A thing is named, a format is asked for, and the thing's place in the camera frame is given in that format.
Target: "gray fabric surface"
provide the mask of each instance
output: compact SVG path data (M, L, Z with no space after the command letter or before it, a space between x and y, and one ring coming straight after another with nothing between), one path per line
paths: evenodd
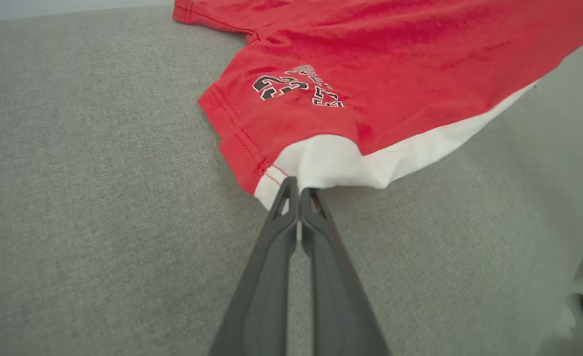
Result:
M171 7L0 23L0 356L206 354L266 216L196 104L243 45ZM583 48L437 164L326 195L394 354L533 354L583 256Z

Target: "gray upholstery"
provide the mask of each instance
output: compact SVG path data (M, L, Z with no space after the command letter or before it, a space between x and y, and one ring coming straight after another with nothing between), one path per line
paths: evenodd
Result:
M244 39L171 11L0 23L0 356L210 347L266 210L196 103ZM583 256L583 48L447 158L326 196L395 355L533 354Z

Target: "t-shirt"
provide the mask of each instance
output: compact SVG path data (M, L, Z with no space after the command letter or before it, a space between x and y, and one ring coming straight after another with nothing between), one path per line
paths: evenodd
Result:
M583 0L176 0L173 17L246 34L199 104L267 208L286 176L382 188L436 162L583 45Z

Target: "floor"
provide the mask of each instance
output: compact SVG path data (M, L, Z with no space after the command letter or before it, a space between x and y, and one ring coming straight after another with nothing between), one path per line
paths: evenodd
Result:
M536 356L583 355L583 260L570 286L557 322L542 341Z

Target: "red stitching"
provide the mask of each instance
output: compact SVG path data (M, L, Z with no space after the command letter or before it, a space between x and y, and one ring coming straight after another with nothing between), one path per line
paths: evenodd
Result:
M237 112L235 111L235 108L233 108L233 107L232 107L232 105L230 105L230 103L228 103L228 100L227 100L227 99L226 99L226 97L223 95L223 93L221 92L221 90L217 90L217 92L219 93L219 96L221 96L221 99L223 99L223 101L226 103L226 105L228 106L228 108L230 108L230 110L232 110L232 113L233 113L233 114L235 114L235 116L234 116L234 117L239 117L239 115L238 115L238 114L237 114ZM279 171L281 171L281 172L282 172L282 173L283 173L283 174L284 174L286 177L289 177L289 175L288 175L287 173L285 173L285 171L283 171L282 169L280 169L280 168L276 167L276 165L274 165L274 163L273 163L273 162L269 162L269 160L267 160L267 158L266 158L266 157L264 157L264 156L261 154L260 148L258 148L258 145L256 144L256 142L254 142L254 140L252 140L252 139L251 139L250 135L248 135L248 133L247 133L246 131L244 131L244 129L243 129L243 128L242 128L242 127L239 125L239 124L237 124L237 122L234 122L234 120L232 120L232 121L233 121L233 122L232 122L232 124L234 124L234 126L236 126L236 127L239 129L239 130L241 130L241 132L244 134L244 136L246 136L246 138L247 138L248 140L250 140L250 142L251 142L251 143L254 145L254 148L256 148L256 150L257 150L258 158L262 159L262 160L263 160L263 162L264 162L266 165L268 165L268 166L271 166L271 167L275 167L276 169L278 169Z
M276 185L278 185L278 187L280 187L280 186L281 186L281 184L280 184L280 183L278 183L278 181L277 181L277 180L275 180L274 178L272 178L272 176L270 176L269 174L267 174L267 172L263 172L263 174L265 174L265 175L266 175L266 176L268 176L268 177L269 177L271 180L273 180L273 181L274 181L274 183L276 183Z
M285 173L285 171L283 171L282 169L278 168L275 164L272 164L272 167L274 167L275 169L278 169L279 171L281 171L282 174L285 174L286 177L289 177L289 174Z
M217 88L215 88L215 90L213 90L213 91L212 91L212 97L214 97L215 101L217 101L217 104L219 104L219 106L221 106L221 108L223 109L223 111L225 111L225 113L226 113L226 117L228 117L228 119L230 120L230 123L232 124L232 126L235 126L236 128L239 128L239 129L241 130L241 132L242 132L242 133L244 133L244 135L247 137L247 135L246 135L246 132L245 132L245 131L243 131L243 130L242 130L242 129L241 129L241 128L240 128L240 127L237 125L237 123L235 122L235 120L233 120L233 117L232 117L231 115L228 115L228 110L226 110L226 106L224 106L224 105L221 103L221 101L219 101L219 99L217 99L217 95L215 95L215 94L214 94L214 92L217 92L217 93L219 93L219 96L221 96L221 99L223 99L223 101L226 103L226 105L227 105L227 106L230 106L230 104L228 104L228 101L226 100L226 98L225 98L225 97L223 97L223 94L221 93L221 91L220 91L220 90L218 90ZM248 151L248 153L250 153L250 155L252 155L252 156L254 155L254 154L251 152L251 150L250 150L250 149L248 149L247 147L246 147L246 151Z
M195 14L197 14L198 16L205 17L205 18L207 18L207 19L209 19L209 20L212 20L212 21L215 21L215 22L217 22L217 23L221 23L221 25L224 25L224 26L228 27L229 29L237 30L237 32L243 32L243 33L245 33L245 34L251 34L251 35L255 35L255 36L256 36L256 38L257 38L257 39L260 41L260 37L258 36L258 34L256 33L256 31L255 31L255 30L251 30L251 29L245 29L245 28L242 28L242 27L237 27L237 26L228 25L228 23L225 23L225 22L222 22L222 21L216 20L216 19L214 19L214 18L212 18L212 17L210 17L210 16L206 16L205 14L201 14L201 13L199 13L199 12L197 12L197 11L194 11L194 10L193 10L193 6L194 6L194 1L189 1L189 3L188 3L188 5L187 5L187 8L186 8L186 9L184 9L184 8L183 8L183 7L181 7L181 6L177 6L177 5L175 5L175 7L178 7L179 9L184 9L184 10L188 11L188 14L189 14L190 20L192 20L192 19L193 19L193 13L195 13Z
M221 107L221 109L226 112L226 116L227 117L230 117L230 115L228 115L228 111L226 111L226 108L223 106L223 104L221 104L221 102L219 101L219 99L217 99L217 95L214 95L214 92L212 93L212 97L214 97L215 101L217 101L217 104L219 104L219 106ZM253 156L253 153L250 151L250 149L248 149L248 147L246 146L246 144L244 144L244 142L242 142L242 140L237 136L237 134L234 133L234 135L237 138L237 140L239 140L239 142L241 142L241 145L244 147L244 149L246 149L246 151L248 151L248 153L250 154L250 156Z

